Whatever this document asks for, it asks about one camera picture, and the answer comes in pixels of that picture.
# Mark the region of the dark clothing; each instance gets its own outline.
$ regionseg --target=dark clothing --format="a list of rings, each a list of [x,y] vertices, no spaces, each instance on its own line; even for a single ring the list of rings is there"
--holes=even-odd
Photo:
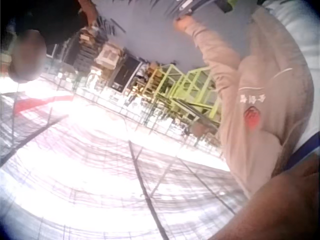
[[[17,35],[26,30],[38,30],[47,45],[59,44],[88,25],[80,9],[77,0],[1,1],[1,20],[4,15],[1,31],[15,18]]]

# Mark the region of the raised arm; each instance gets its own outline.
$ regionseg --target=raised arm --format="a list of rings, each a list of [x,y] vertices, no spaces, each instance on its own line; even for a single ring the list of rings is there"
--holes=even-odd
[[[184,16],[174,23],[175,27],[192,36],[203,55],[203,61],[211,68],[219,96],[222,99],[222,118],[229,115],[235,105],[238,92],[240,56],[216,33]]]

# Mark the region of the worker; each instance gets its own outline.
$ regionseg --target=worker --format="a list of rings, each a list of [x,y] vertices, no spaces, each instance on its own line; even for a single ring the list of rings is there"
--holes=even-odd
[[[222,101],[220,141],[230,172],[250,198],[280,174],[308,124],[314,85],[286,28],[259,7],[249,26],[250,54],[240,56],[191,16],[174,22],[192,36]]]
[[[192,36],[211,67],[224,156],[250,198],[210,239],[319,239],[319,132],[303,144],[317,139],[312,147],[294,152],[313,110],[314,85],[294,39],[262,7],[252,16],[243,59],[191,16],[174,25]],[[298,161],[290,167],[292,156]]]
[[[17,34],[9,76],[18,83],[38,78],[45,64],[46,46],[63,43],[81,28],[91,26],[97,17],[90,0],[2,1],[1,35],[12,19]]]
[[[318,240],[319,156],[274,177],[210,240]]]

